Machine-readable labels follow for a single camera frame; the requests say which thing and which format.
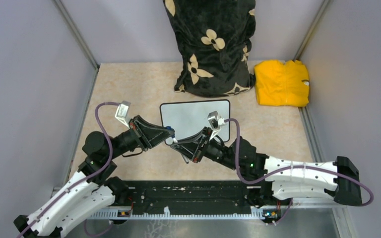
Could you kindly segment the blue marker cap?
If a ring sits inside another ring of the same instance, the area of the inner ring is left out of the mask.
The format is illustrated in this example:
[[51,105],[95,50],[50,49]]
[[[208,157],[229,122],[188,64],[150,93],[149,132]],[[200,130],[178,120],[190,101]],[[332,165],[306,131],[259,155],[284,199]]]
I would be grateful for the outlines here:
[[168,131],[170,137],[175,137],[175,130],[172,127],[166,126],[165,129]]

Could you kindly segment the small whiteboard black frame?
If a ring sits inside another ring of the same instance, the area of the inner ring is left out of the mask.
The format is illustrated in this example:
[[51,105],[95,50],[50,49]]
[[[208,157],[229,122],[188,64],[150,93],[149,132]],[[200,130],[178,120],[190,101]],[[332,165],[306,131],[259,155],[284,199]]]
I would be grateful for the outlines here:
[[164,127],[175,130],[177,140],[190,137],[204,127],[210,127],[209,113],[217,111],[220,116],[228,119],[231,115],[229,100],[209,100],[163,103],[160,105],[160,116]]

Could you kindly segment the white marker pen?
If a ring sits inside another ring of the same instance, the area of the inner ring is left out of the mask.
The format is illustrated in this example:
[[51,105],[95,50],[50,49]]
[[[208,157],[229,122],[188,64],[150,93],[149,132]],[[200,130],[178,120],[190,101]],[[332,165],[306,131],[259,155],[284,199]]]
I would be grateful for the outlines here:
[[[178,143],[178,140],[176,139],[175,136],[172,136],[172,141],[173,141],[172,145],[176,145],[176,144]],[[181,155],[181,157],[183,158],[184,162],[185,162],[186,164],[189,164],[189,160],[188,160],[188,158],[187,158],[182,152],[180,152],[180,151],[178,151],[178,150],[177,150],[177,152],[180,153],[180,155]]]

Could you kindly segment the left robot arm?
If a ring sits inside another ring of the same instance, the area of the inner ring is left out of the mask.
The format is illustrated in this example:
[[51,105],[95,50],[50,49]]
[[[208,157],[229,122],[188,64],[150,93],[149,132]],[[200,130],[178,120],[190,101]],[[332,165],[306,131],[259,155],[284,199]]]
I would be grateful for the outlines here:
[[128,129],[116,137],[107,134],[100,119],[100,131],[90,133],[82,147],[86,159],[67,183],[41,208],[14,220],[20,238],[64,238],[92,214],[108,206],[132,205],[128,185],[111,176],[117,168],[113,159],[127,152],[154,148],[175,134],[135,116],[126,123]]

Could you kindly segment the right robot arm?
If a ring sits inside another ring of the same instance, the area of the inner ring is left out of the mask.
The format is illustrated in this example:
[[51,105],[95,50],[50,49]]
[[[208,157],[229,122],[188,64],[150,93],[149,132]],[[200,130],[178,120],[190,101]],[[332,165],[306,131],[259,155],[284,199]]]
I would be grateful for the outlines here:
[[259,197],[265,204],[307,197],[327,198],[347,206],[363,204],[359,170],[347,157],[338,156],[334,162],[324,163],[290,161],[258,153],[241,136],[226,146],[212,134],[213,130],[205,127],[170,147],[190,162],[208,158],[236,171],[243,183],[262,187]]

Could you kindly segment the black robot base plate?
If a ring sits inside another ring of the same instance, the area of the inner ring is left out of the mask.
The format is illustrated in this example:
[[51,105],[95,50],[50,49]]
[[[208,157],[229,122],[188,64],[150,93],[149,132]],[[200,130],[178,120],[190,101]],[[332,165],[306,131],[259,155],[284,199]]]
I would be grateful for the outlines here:
[[293,209],[325,209],[323,198],[293,198],[279,201],[272,196],[272,183],[244,184],[227,181],[130,180],[122,204],[103,208],[93,220],[246,220],[265,219],[267,212],[284,215]]

